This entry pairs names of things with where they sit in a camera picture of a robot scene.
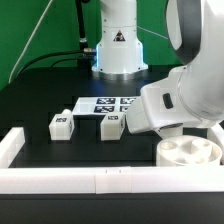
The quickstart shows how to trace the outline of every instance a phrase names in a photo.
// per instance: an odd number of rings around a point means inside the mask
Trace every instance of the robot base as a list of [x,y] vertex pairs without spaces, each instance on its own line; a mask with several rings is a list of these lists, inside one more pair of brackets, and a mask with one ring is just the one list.
[[92,75],[95,78],[113,80],[113,81],[132,80],[132,79],[139,79],[139,78],[148,76],[148,69],[140,70],[140,71],[133,72],[133,73],[123,73],[123,74],[104,73],[101,71],[92,70]]

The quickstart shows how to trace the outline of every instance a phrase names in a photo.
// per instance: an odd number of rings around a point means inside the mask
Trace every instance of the small white cube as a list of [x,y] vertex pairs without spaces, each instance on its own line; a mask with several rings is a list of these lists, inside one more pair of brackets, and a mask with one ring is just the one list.
[[100,124],[101,140],[119,140],[125,128],[125,113],[107,113]]
[[56,114],[49,125],[51,140],[70,140],[74,127],[72,114]]

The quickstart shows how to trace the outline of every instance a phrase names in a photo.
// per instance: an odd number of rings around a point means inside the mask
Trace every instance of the white container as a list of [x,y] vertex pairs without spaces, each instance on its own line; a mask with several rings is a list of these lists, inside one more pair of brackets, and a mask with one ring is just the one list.
[[204,138],[178,136],[162,140],[157,146],[157,166],[219,166],[221,148]]

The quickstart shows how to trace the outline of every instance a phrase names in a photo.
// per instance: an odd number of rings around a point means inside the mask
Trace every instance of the white block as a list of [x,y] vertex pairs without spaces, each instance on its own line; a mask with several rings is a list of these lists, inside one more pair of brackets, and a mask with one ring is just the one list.
[[56,114],[49,125],[51,140],[70,140],[75,128],[71,111]]
[[0,168],[8,168],[25,143],[23,128],[12,128],[0,143]]
[[101,140],[119,140],[125,128],[125,113],[107,113],[101,122]]

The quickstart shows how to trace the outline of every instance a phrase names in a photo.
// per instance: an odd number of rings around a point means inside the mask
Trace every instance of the black cable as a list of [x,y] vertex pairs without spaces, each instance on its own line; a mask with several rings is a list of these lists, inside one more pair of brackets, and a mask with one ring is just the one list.
[[94,55],[90,55],[90,56],[84,56],[84,57],[80,57],[80,58],[65,58],[65,59],[61,59],[58,60],[56,62],[54,62],[50,67],[54,67],[56,64],[64,62],[64,61],[94,61],[95,60],[95,56]]
[[54,62],[50,67],[54,67],[55,65],[61,63],[61,62],[64,62],[64,61],[76,61],[77,58],[66,58],[66,59],[61,59],[61,60],[58,60],[56,62]]
[[80,37],[80,49],[83,50],[84,48],[88,47],[88,43],[86,40],[86,33],[84,27],[84,19],[83,19],[83,11],[82,11],[82,2],[81,0],[76,0],[76,11],[78,17],[78,24],[79,24],[79,37]]
[[51,57],[56,57],[56,56],[63,56],[63,55],[70,55],[70,54],[80,54],[80,53],[84,53],[83,50],[75,50],[75,51],[64,51],[64,52],[55,52],[55,53],[50,53],[50,54],[45,54],[45,55],[42,55],[38,58],[35,58],[31,61],[29,61],[27,64],[25,64],[20,70],[19,72],[17,73],[17,76],[21,75],[29,66],[31,66],[32,64],[38,62],[38,61],[41,61],[43,59],[46,59],[46,58],[51,58]]

